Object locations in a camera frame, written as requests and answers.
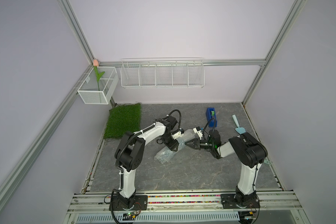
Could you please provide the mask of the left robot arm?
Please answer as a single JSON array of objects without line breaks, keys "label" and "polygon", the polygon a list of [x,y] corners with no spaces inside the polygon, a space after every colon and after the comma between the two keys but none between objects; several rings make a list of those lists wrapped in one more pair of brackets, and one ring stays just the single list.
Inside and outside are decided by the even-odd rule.
[{"label": "left robot arm", "polygon": [[159,144],[164,144],[170,151],[176,152],[179,147],[178,135],[184,133],[180,125],[172,114],[162,119],[157,119],[149,127],[137,132],[126,132],[117,147],[115,153],[115,167],[119,170],[120,182],[119,188],[113,189],[112,202],[117,203],[124,209],[132,209],[135,204],[136,187],[135,173],[142,162],[145,146],[160,137]]}]

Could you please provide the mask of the clear bubble wrap sheet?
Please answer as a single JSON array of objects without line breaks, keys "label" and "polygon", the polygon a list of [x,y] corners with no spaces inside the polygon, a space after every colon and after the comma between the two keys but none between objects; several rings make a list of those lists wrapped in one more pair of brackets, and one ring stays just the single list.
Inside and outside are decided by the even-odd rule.
[{"label": "clear bubble wrap sheet", "polygon": [[193,129],[187,129],[182,136],[173,141],[172,147],[165,146],[154,156],[154,159],[159,161],[161,164],[170,162],[174,156],[180,154],[182,149],[187,148],[185,142],[193,140],[196,136],[197,135]]}]

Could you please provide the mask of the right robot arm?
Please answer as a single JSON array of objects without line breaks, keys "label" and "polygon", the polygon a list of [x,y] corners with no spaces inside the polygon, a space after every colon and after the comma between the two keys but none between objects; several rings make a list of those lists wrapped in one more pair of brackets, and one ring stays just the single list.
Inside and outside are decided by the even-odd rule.
[{"label": "right robot arm", "polygon": [[261,165],[268,156],[267,149],[251,134],[245,132],[222,143],[217,130],[208,132],[208,137],[198,137],[185,142],[195,150],[205,150],[216,159],[236,154],[241,162],[241,173],[234,194],[222,194],[221,204],[225,209],[260,208],[256,181]]}]

